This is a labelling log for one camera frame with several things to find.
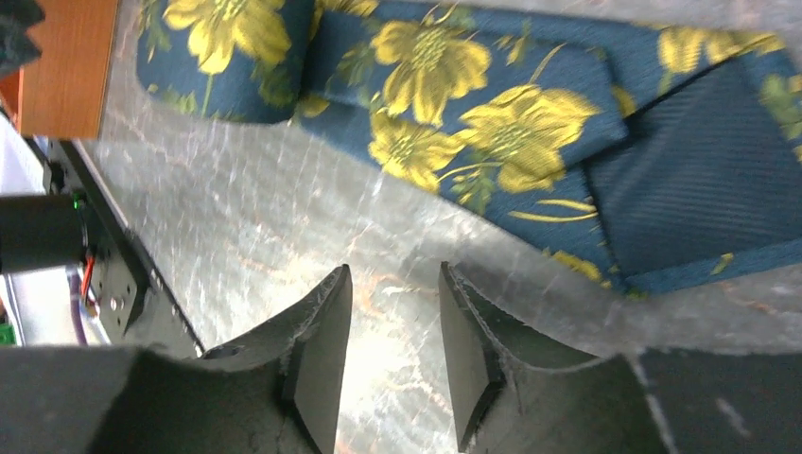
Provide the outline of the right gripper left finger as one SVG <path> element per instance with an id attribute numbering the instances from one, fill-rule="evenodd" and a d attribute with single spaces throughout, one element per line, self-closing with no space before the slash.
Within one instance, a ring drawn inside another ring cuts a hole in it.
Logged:
<path id="1" fill-rule="evenodd" d="M 223 401 L 246 430 L 244 452 L 333 452 L 352 303 L 341 265 L 297 303 L 203 354 L 233 380 Z"/>

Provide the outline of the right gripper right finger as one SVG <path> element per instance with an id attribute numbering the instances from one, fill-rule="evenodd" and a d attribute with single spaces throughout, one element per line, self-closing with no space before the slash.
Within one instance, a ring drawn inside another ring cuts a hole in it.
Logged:
<path id="1" fill-rule="evenodd" d="M 448 263 L 439 290 L 461 453 L 620 451 L 620 385 L 598 358 L 498 308 Z"/>

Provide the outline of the blue yellow floral tie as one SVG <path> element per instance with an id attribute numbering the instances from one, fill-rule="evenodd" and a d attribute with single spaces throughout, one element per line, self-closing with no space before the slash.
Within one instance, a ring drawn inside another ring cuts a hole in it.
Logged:
<path id="1" fill-rule="evenodd" d="M 801 260 L 801 75 L 772 33 L 405 1 L 145 1 L 137 77 L 296 120 L 606 288 Z"/>

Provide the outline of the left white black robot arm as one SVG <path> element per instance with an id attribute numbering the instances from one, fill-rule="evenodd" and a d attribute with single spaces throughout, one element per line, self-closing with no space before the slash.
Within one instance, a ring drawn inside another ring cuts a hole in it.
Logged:
<path id="1" fill-rule="evenodd" d="M 1 198 L 1 272 L 66 266 L 87 254 L 83 213 L 69 195 Z"/>

